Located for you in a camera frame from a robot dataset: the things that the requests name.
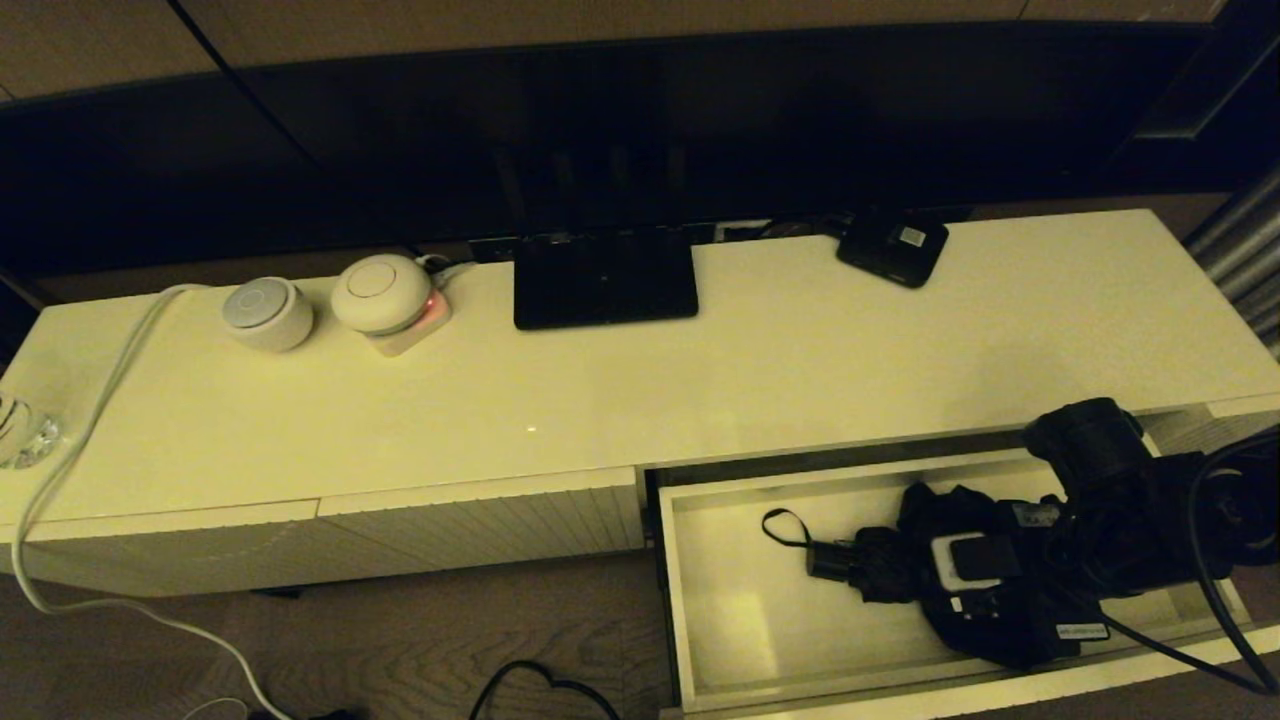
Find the sticker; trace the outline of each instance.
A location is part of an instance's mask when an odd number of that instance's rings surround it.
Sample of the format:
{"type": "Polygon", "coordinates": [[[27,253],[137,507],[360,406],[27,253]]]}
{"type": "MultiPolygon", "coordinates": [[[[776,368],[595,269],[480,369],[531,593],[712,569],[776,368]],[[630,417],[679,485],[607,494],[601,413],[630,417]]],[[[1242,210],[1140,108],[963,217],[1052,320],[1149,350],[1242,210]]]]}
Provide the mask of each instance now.
{"type": "Polygon", "coordinates": [[[908,245],[914,245],[916,247],[924,246],[924,233],[915,228],[902,225],[902,232],[897,233],[897,238],[908,245]]]}
{"type": "Polygon", "coordinates": [[[1036,505],[1034,502],[1018,502],[1014,505],[1014,518],[1023,528],[1052,528],[1057,523],[1057,516],[1062,511],[1057,505],[1036,505]]]}
{"type": "Polygon", "coordinates": [[[1057,626],[1057,637],[1064,641],[1105,641],[1111,630],[1102,623],[1070,623],[1057,626]]]}

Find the glass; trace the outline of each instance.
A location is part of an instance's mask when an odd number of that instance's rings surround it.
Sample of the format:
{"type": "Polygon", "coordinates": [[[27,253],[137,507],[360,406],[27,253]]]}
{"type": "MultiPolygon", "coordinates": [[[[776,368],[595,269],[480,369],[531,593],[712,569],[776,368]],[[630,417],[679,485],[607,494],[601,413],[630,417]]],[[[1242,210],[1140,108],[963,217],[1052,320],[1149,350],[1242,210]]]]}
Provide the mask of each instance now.
{"type": "Polygon", "coordinates": [[[0,391],[0,468],[19,470],[40,462],[58,436],[58,420],[0,391]]]}

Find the wooden floor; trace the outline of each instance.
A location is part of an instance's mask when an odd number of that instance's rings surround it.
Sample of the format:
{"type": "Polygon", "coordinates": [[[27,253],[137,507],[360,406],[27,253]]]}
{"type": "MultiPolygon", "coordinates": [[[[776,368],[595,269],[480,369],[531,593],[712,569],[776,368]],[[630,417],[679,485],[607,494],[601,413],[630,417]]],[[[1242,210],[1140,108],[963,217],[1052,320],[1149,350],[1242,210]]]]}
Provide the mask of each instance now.
{"type": "MultiPolygon", "coordinates": [[[[672,705],[655,573],[653,555],[637,552],[342,583],[294,601],[230,593],[156,605],[237,643],[300,720],[338,708],[369,720],[463,719],[493,671],[517,659],[595,687],[627,720],[654,720],[672,705]]],[[[1276,568],[1242,568],[1234,578],[1254,619],[1280,619],[1276,568]]],[[[46,618],[0,578],[0,717],[179,720],[212,697],[250,697],[229,657],[132,612],[46,618]]],[[[1280,655],[1267,661],[1280,673],[1280,655]]],[[[508,682],[486,720],[603,717],[531,674],[508,682]]],[[[965,720],[1139,716],[1270,720],[1280,701],[1185,673],[965,720]]],[[[221,706],[198,720],[239,717],[221,706]]]]}

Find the camera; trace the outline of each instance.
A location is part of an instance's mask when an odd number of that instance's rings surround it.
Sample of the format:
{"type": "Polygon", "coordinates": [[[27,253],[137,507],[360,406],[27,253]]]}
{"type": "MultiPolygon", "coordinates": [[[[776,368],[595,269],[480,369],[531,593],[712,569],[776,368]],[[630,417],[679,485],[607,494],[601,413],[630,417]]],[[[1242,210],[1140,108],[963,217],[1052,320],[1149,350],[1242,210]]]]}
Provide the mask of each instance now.
{"type": "Polygon", "coordinates": [[[963,486],[938,495],[916,483],[895,528],[806,542],[808,571],[858,588],[864,602],[919,602],[952,650],[1028,669],[1107,639],[1116,624],[1102,600],[1276,562],[1275,442],[1153,457],[1142,437],[1110,397],[1042,415],[1021,441],[1052,466],[1065,498],[993,500],[963,486]]]}

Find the open drawer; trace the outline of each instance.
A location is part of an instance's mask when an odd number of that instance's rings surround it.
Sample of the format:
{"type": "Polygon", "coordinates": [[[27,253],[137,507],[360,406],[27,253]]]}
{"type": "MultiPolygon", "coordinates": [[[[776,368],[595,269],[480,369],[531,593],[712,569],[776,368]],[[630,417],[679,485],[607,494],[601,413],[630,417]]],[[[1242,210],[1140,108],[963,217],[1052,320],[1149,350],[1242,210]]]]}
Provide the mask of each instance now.
{"type": "MultiPolygon", "coordinates": [[[[916,603],[864,603],[845,584],[808,577],[803,550],[760,532],[760,516],[774,507],[795,511],[823,541],[892,525],[914,482],[938,492],[964,484],[995,498],[1062,492],[1048,465],[1023,450],[659,489],[686,716],[940,717],[1190,670],[1114,634],[1084,643],[1082,657],[1011,671],[943,646],[916,603]]],[[[791,529],[783,518],[774,528],[791,529]]],[[[1253,628],[1230,582],[1220,587],[1254,648],[1277,650],[1280,626],[1253,628]]],[[[1194,584],[1107,601],[1103,610],[1206,660],[1238,657],[1194,584]]]]}

